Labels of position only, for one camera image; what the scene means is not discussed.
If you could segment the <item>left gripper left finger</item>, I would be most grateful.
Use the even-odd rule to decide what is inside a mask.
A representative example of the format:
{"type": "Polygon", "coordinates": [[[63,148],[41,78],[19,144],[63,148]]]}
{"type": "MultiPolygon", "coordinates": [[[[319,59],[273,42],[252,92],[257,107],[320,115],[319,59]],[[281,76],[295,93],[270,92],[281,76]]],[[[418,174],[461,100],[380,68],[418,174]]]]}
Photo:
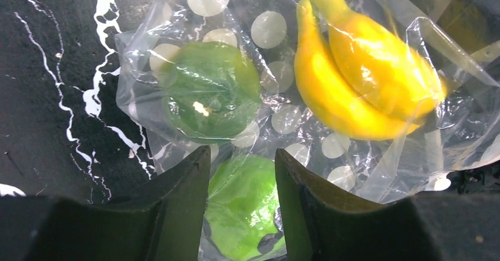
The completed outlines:
{"type": "Polygon", "coordinates": [[[126,196],[82,204],[57,196],[1,198],[2,260],[196,260],[210,147],[126,196]]]}

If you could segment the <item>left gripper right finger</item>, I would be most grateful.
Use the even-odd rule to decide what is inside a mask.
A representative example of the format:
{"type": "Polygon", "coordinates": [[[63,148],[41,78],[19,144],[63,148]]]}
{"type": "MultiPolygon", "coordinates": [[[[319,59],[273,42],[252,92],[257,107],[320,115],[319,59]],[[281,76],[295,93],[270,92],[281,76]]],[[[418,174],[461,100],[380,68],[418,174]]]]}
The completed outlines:
{"type": "Polygon", "coordinates": [[[499,191],[426,191],[384,205],[275,154],[288,260],[498,260],[499,191]]]}

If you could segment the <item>yellow fake banana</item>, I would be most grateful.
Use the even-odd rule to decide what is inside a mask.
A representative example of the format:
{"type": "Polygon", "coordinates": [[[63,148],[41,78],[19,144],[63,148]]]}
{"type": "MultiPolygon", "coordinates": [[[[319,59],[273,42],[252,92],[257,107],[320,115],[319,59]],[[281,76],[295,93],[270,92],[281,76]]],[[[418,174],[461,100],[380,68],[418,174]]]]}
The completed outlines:
{"type": "Polygon", "coordinates": [[[303,101],[327,127],[358,140],[418,129],[448,94],[413,48],[345,0],[300,0],[294,60],[303,101]]]}

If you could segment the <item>clear zip top bag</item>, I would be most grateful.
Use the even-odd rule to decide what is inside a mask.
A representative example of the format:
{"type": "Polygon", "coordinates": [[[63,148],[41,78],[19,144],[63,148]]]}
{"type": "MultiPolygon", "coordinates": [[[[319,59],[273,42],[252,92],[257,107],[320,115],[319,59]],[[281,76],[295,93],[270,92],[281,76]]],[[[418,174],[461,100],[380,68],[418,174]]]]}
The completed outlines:
{"type": "MultiPolygon", "coordinates": [[[[274,162],[283,148],[329,182],[386,204],[444,190],[448,175],[499,160],[499,0],[346,0],[413,47],[451,86],[418,130],[386,141],[338,133],[303,101],[294,74],[298,2],[155,0],[136,30],[116,35],[116,103],[146,129],[157,174],[201,145],[212,152],[210,179],[233,156],[254,154],[274,162]],[[237,136],[191,138],[166,115],[160,67],[192,41],[237,47],[259,73],[261,106],[237,136]]],[[[209,235],[204,217],[198,260],[230,260],[209,235]]]]}

